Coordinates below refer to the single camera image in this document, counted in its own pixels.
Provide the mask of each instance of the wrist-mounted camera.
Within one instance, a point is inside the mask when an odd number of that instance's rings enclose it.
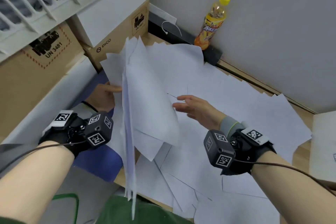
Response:
[[[80,118],[72,110],[62,110],[43,131],[39,144],[54,141],[66,145],[74,155],[97,148],[111,140],[113,120],[107,112],[97,112],[89,119]]]
[[[276,153],[268,137],[254,128],[237,129],[230,138],[219,130],[209,130],[204,147],[212,166],[221,175],[251,173],[253,162],[267,151]]]

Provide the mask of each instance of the yellow bottle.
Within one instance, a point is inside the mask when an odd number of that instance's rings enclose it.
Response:
[[[194,45],[201,47],[202,50],[209,47],[212,36],[226,18],[224,6],[228,5],[229,2],[230,0],[219,0],[212,5],[210,12],[204,18],[202,31],[196,37]]]

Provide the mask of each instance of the wrist strap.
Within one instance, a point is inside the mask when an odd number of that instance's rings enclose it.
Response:
[[[84,105],[87,105],[88,107],[90,107],[92,110],[94,110],[95,112],[98,112],[98,110],[96,108],[94,108],[92,105],[90,105],[88,102],[86,101],[82,101],[81,103],[83,103]]]

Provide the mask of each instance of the desk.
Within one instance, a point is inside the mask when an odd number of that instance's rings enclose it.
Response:
[[[155,42],[157,43],[162,43],[164,42],[164,40],[150,34],[150,33],[146,33],[144,36],[141,37],[143,43],[147,46],[153,45]],[[219,68],[219,70],[221,70],[223,73],[229,75],[230,73],[222,70]],[[238,80],[242,81],[241,78],[238,78],[235,75],[232,75],[234,77],[236,77]],[[259,91],[260,93],[265,92],[267,95],[271,96],[272,94],[263,90],[262,88],[255,86],[254,84],[250,85],[252,87],[254,87],[257,91]],[[303,122],[305,123],[305,125],[311,130],[313,128],[313,113],[306,111],[305,109],[302,109],[294,104],[291,104],[292,107],[294,108],[294,110],[297,112],[297,114],[301,117],[301,119],[303,120]],[[135,159],[137,160],[140,156],[140,153],[138,151],[136,151],[135,153]],[[301,144],[295,151],[294,156],[293,156],[293,165],[305,172],[309,171],[309,156],[310,156],[310,140]],[[125,172],[124,172],[124,168],[122,168],[120,170],[120,172],[118,173],[117,177],[115,178],[114,182],[122,187],[125,187],[126,184],[126,179],[125,179]],[[148,199],[149,201],[152,201],[153,203],[163,207],[164,209],[168,210],[168,211],[173,211],[173,209],[165,204],[162,204],[158,201],[155,201],[149,197],[146,197],[144,195],[141,195],[144,198]]]

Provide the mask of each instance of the green sleeve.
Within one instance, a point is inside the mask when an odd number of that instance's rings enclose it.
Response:
[[[0,217],[0,224],[24,224],[21,221]]]
[[[192,224],[176,214],[146,202],[137,200],[135,219],[131,217],[132,201],[112,196],[106,202],[96,224]]]

